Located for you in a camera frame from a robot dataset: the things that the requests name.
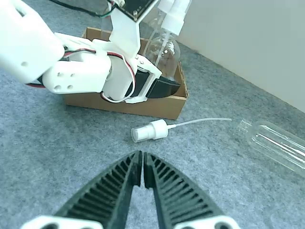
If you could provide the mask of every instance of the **white robotic arm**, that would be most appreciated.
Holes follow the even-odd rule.
[[[140,49],[139,23],[158,0],[148,0],[128,16],[128,8],[120,8],[123,0],[114,0],[113,32],[110,41],[90,41],[53,33],[40,15],[21,0],[1,0],[0,68],[21,83],[37,79],[53,93],[101,93],[109,102],[138,103],[161,72],[146,58],[137,55]],[[150,73],[140,93],[135,89],[138,65]],[[132,91],[126,96],[132,85]]]

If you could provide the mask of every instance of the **brown cardboard box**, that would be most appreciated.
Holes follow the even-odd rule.
[[[99,29],[88,27],[83,34],[84,38],[89,40],[101,39],[108,41],[110,32],[101,31]],[[143,52],[146,45],[146,40],[141,39],[141,50]],[[99,93],[86,93],[86,94],[67,94],[64,96],[65,103],[71,106],[88,107],[106,111],[116,111],[122,113],[129,113],[135,115],[147,115],[160,118],[177,119],[187,98],[188,92],[182,67],[179,64],[175,73],[175,79],[181,84],[181,87],[175,95],[162,99],[148,99],[146,102],[137,104],[112,104],[101,99]]]

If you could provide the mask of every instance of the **gray carpet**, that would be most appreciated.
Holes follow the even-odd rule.
[[[102,0],[67,2],[91,10],[104,6]],[[53,31],[80,36],[86,26],[102,24],[46,0],[26,3]],[[252,150],[234,132],[240,119],[268,120],[305,139],[305,114],[181,49],[190,98],[177,123],[202,117],[234,122],[184,126],[166,139],[136,144],[130,129],[154,118],[68,107],[60,95],[27,87],[0,71],[0,228],[17,229],[35,216],[55,213],[91,178],[138,149],[175,165],[241,228],[304,228],[304,179]],[[151,190],[134,189],[126,228],[158,228]]]

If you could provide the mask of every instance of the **circuit board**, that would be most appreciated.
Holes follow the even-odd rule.
[[[125,5],[122,7],[117,6],[117,8],[132,20],[138,21],[150,5],[156,1],[157,0],[125,0]]]

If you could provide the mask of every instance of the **white spray pump cap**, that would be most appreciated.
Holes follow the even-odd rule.
[[[148,125],[133,128],[132,139],[134,142],[146,141],[167,137],[168,128],[163,119],[149,123]]]
[[[191,3],[192,0],[175,0],[170,12],[164,18],[162,28],[179,36]]]
[[[175,0],[161,0],[158,5],[158,9],[164,13],[169,13]]]
[[[185,123],[174,124],[174,125],[167,125],[167,123],[160,119],[158,121],[154,121],[149,123],[148,125],[133,128],[132,129],[132,139],[134,142],[142,142],[149,139],[160,139],[168,136],[168,130],[182,126],[188,125],[192,123],[198,123],[202,121],[232,121],[231,118],[202,118],[197,120],[188,121]]]

